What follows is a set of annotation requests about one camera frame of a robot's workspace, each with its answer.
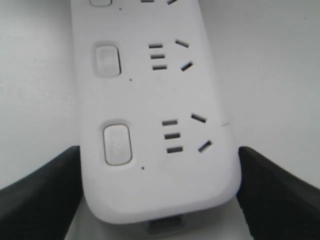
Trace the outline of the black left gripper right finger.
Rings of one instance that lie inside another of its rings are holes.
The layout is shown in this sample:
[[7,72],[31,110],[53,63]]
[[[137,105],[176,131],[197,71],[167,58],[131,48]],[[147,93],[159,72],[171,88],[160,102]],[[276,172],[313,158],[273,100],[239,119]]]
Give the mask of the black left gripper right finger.
[[256,150],[238,149],[242,180],[236,195],[255,240],[318,240],[320,190]]

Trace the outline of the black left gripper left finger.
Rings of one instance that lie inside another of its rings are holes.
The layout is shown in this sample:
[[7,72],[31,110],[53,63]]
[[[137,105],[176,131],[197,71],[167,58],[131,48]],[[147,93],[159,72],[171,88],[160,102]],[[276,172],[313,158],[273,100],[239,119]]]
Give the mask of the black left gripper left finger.
[[82,199],[80,147],[0,191],[2,240],[63,240]]

